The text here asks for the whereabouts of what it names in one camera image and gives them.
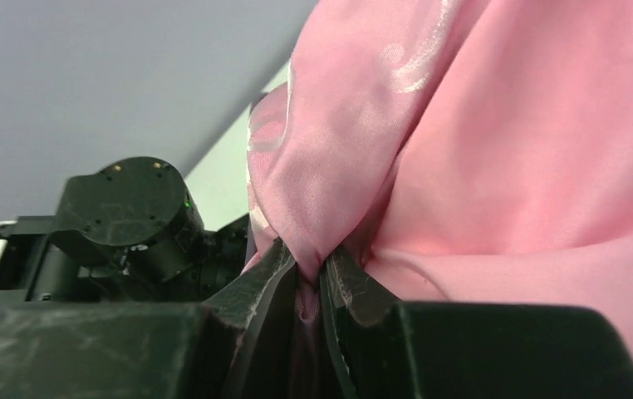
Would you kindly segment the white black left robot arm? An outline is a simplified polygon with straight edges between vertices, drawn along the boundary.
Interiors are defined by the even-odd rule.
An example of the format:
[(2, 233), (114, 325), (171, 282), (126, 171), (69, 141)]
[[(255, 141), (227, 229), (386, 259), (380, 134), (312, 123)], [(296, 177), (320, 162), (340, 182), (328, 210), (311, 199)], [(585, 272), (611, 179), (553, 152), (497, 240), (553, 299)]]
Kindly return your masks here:
[(195, 302), (245, 264), (248, 217), (205, 228), (184, 178), (148, 156), (67, 180), (56, 213), (0, 224), (0, 308)]

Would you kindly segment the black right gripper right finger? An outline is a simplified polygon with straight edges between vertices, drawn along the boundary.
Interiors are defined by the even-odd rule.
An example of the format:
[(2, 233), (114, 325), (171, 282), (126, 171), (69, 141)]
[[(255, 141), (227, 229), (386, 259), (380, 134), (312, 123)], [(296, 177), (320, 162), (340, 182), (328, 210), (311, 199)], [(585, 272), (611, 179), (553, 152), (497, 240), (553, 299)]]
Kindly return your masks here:
[(587, 308), (406, 302), (345, 249), (320, 274), (326, 398), (633, 398), (633, 361)]

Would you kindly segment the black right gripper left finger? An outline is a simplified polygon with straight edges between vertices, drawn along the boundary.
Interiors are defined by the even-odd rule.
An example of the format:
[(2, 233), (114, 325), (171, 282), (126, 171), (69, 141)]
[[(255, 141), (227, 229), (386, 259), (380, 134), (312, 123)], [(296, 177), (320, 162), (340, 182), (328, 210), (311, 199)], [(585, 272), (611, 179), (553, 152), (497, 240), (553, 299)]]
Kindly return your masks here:
[(296, 282), (276, 241), (201, 303), (0, 310), (0, 398), (285, 398)]

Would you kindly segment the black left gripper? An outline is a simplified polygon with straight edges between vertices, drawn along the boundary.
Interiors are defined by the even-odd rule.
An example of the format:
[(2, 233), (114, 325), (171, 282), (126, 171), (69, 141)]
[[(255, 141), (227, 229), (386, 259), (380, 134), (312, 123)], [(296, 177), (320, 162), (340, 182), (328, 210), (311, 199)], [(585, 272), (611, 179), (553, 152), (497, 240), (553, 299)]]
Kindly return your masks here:
[(48, 240), (70, 302), (198, 302), (241, 273), (247, 235), (246, 217), (206, 229), (179, 171), (141, 156), (71, 177)]

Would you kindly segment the pink pillowcase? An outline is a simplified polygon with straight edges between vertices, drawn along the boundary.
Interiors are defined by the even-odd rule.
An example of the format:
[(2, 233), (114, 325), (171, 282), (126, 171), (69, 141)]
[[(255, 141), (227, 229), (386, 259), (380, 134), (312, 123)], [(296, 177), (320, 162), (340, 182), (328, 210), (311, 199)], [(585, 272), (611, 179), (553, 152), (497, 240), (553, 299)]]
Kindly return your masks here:
[(401, 298), (594, 308), (633, 355), (633, 1), (320, 1), (248, 138), (298, 396), (339, 244)]

